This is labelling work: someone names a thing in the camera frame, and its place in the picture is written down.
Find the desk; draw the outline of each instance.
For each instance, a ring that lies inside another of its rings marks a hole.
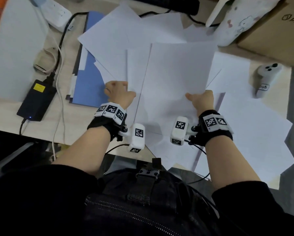
[[[55,0],[62,4],[64,7],[69,9],[72,13],[81,12],[81,11],[99,11],[104,14],[112,11],[116,6],[119,0],[111,0],[112,2],[102,1],[102,0],[85,0],[82,3],[72,3],[68,0]],[[131,2],[130,6],[134,8],[134,10],[141,14],[146,11],[156,11],[156,12],[164,12],[163,8],[154,7],[143,3]],[[201,17],[202,13],[199,14],[198,20],[204,21]],[[72,71],[74,67],[74,63],[76,60],[79,42],[77,37],[82,34],[85,16],[76,17],[74,23],[73,31],[69,31],[64,39],[63,43],[63,52],[65,53],[65,62],[60,75],[59,86],[63,96],[65,96],[69,92],[70,88],[70,80],[72,76]],[[192,22],[183,16],[182,18],[184,27],[189,26]],[[59,42],[61,37],[61,33],[52,29],[56,39]],[[47,36],[44,47],[53,47],[54,43],[50,35]],[[255,70],[257,67],[263,63],[271,62],[272,60],[261,57],[259,55],[250,53],[248,51],[244,51],[236,48],[236,46],[229,46],[220,48],[220,51],[240,55],[246,58],[251,59],[250,65],[250,76],[251,79],[255,75]],[[45,76],[36,74],[35,78],[43,80]],[[288,107],[288,97],[289,97],[289,84],[291,78],[291,68],[287,67],[284,70],[284,73],[279,78],[277,83],[272,87],[271,92],[263,99],[264,103],[272,108],[274,111],[277,111],[284,118],[287,117],[287,107]],[[22,118],[16,115],[21,103],[15,103],[11,101],[7,101],[4,99],[0,99],[0,130],[11,132],[18,134],[19,127],[22,121]],[[86,130],[88,124],[93,118],[94,112],[96,111],[93,107],[85,107],[74,104],[69,104],[68,101],[64,101],[64,117],[65,117],[65,142],[63,137],[63,123],[62,121],[59,124],[57,134],[55,136],[55,142],[65,143],[67,145],[71,145],[74,143]],[[23,126],[23,135],[43,139],[47,141],[52,141],[54,130],[60,115],[60,101],[59,97],[56,96],[51,103],[43,121],[41,122],[30,122],[25,123]],[[113,141],[110,143],[109,149],[114,146],[121,144],[120,142]],[[125,147],[119,147],[111,152],[114,155],[125,156],[129,158],[136,158],[138,160],[144,160],[151,162],[151,159],[154,157],[153,154],[146,147],[139,154],[134,154],[126,151]],[[270,184],[273,188],[278,188],[279,186],[279,177],[275,179],[273,184]]]

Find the black cable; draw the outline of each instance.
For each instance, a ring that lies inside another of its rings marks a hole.
[[[197,20],[195,20],[190,14],[187,14],[187,16],[188,16],[188,18],[191,19],[191,21],[195,22],[196,24],[206,25],[206,23],[204,23],[204,22],[201,22],[201,21],[197,21]],[[220,23],[218,23],[218,24],[213,24],[213,25],[210,25],[210,26],[211,26],[211,27],[214,27],[214,26],[219,26],[219,25],[220,25]]]
[[[112,151],[112,150],[114,150],[115,148],[120,147],[120,146],[129,146],[129,144],[121,144],[121,145],[118,145],[118,146],[116,146],[116,147],[113,147],[111,150],[107,151],[107,152],[105,153],[105,155],[106,155],[106,154],[109,154],[110,151]]]
[[[197,147],[198,149],[200,149],[206,155],[206,152],[204,152],[204,150],[202,148],[200,148],[199,146],[197,146],[195,144],[192,144],[192,143],[190,144],[190,141],[188,141],[188,140],[184,140],[184,141],[187,142],[189,145],[193,145],[193,146]],[[210,173],[208,173],[206,176],[204,176],[204,178],[201,178],[200,180],[189,182],[187,184],[189,185],[189,184],[200,182],[200,181],[206,179],[209,175],[210,175]]]
[[[157,12],[154,12],[154,11],[149,11],[149,12],[146,12],[146,13],[143,13],[143,14],[140,14],[139,15],[139,17],[140,18],[143,18],[143,17],[145,17],[145,16],[147,16],[147,15],[159,15],[159,14],[166,14],[166,13],[169,13],[171,10],[169,9],[169,10],[167,10],[165,13],[157,13]]]
[[[59,41],[59,44],[58,44],[58,47],[59,49],[62,49],[62,45],[63,45],[63,41],[64,41],[64,37],[66,35],[66,32],[68,30],[68,27],[70,25],[70,23],[72,22],[72,20],[77,16],[77,15],[87,15],[89,12],[77,12],[75,13],[74,15],[72,15],[70,17],[70,19],[68,20],[65,28],[64,28],[64,31],[63,31],[63,34],[62,34],[62,37],[61,37],[61,40]],[[60,61],[60,57],[61,57],[61,52],[58,50],[57,52],[57,60],[56,60],[56,64],[55,64],[55,67],[54,67],[54,70],[50,73],[50,75],[43,81],[44,83],[48,83],[50,85],[53,84],[54,82],[54,77],[55,77],[55,73],[58,69],[58,66],[59,66],[59,61]]]
[[[209,203],[215,210],[218,211],[219,215],[224,216],[227,220],[229,220],[229,222],[231,222],[234,226],[236,226],[237,229],[239,229],[242,233],[244,233],[245,235],[249,236],[248,233],[246,233],[242,228],[240,228],[235,222],[233,222],[228,216],[227,214],[225,214],[223,211],[221,211],[219,208],[217,208],[217,206],[215,204],[213,204],[207,197],[205,197],[203,194],[201,194],[198,190],[196,190],[195,188],[193,188],[192,186],[189,186],[192,188],[192,190],[194,190],[197,194],[199,194],[207,203]]]
[[[21,122],[21,125],[20,125],[20,128],[19,128],[19,135],[21,135],[22,126],[23,126],[23,124],[26,122],[26,120],[27,120],[27,119],[24,118],[24,119],[22,120],[22,122]]]

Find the black electronic device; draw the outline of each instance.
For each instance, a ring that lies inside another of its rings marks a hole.
[[[55,94],[55,87],[36,79],[17,115],[30,121],[41,121]]]
[[[199,0],[135,0],[151,5],[163,7],[169,10],[186,13],[192,16],[197,15],[200,7]]]

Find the person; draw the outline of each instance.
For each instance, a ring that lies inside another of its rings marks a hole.
[[[109,102],[127,109],[136,93],[126,87],[107,83]],[[213,110],[212,91],[185,96],[198,116]],[[231,138],[221,134],[205,144],[219,217],[165,170],[157,179],[129,168],[95,178],[111,140],[100,126],[86,130],[51,165],[0,178],[0,235],[294,235],[294,216],[275,202]]]

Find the forearm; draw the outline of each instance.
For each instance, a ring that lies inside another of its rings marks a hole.
[[[242,181],[260,178],[227,136],[217,136],[205,146],[208,168],[215,189]]]
[[[90,128],[53,164],[75,167],[94,175],[100,168],[110,138],[110,133],[105,127]]]

